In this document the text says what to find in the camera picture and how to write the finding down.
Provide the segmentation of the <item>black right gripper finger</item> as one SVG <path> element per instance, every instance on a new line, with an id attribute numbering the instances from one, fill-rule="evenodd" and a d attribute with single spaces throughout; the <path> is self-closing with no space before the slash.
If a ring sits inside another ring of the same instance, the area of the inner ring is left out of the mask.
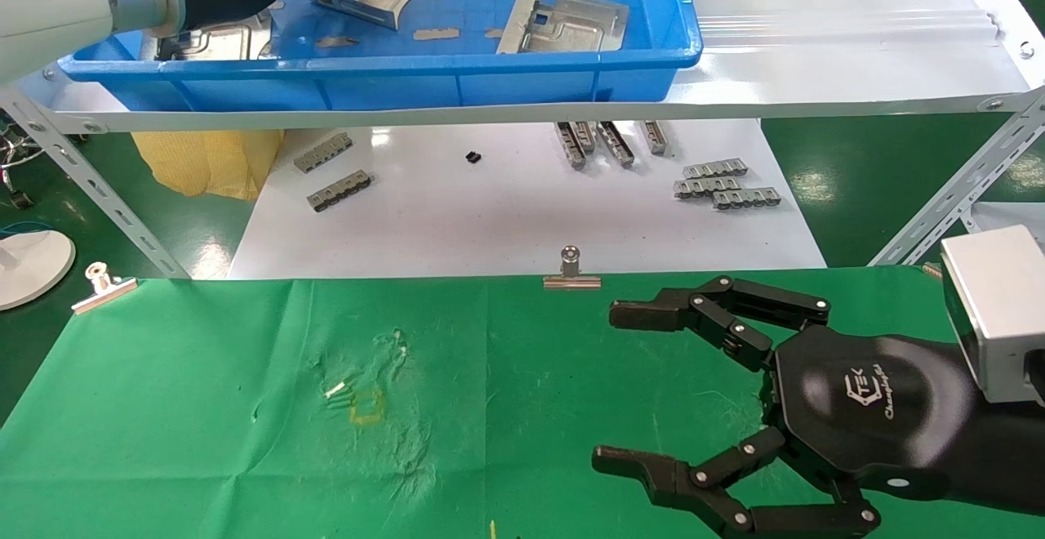
<path id="1" fill-rule="evenodd" d="M 729 488 L 774 461 L 831 496 L 831 503 L 754 506 L 732 497 Z M 686 510 L 720 538 L 865 538 L 881 516 L 865 499 L 857 479 L 832 467 L 793 433 L 774 426 L 697 465 L 675 456 L 606 445 L 594 447 L 593 468 L 638 481 L 649 501 Z"/>
<path id="2" fill-rule="evenodd" d="M 608 320 L 622 330 L 689 330 L 748 371 L 767 372 L 774 368 L 774 345 L 756 323 L 798 333 L 814 324 L 825 326 L 829 312 L 825 298 L 716 276 L 696 288 L 663 288 L 649 301 L 616 300 Z"/>

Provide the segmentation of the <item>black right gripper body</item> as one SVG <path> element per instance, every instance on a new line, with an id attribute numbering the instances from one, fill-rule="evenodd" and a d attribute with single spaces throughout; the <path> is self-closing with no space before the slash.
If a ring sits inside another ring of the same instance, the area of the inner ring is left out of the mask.
<path id="1" fill-rule="evenodd" d="M 1043 409 L 988 402 L 955 345 L 803 331 L 772 359 L 767 419 L 815 488 L 1042 515 Z"/>

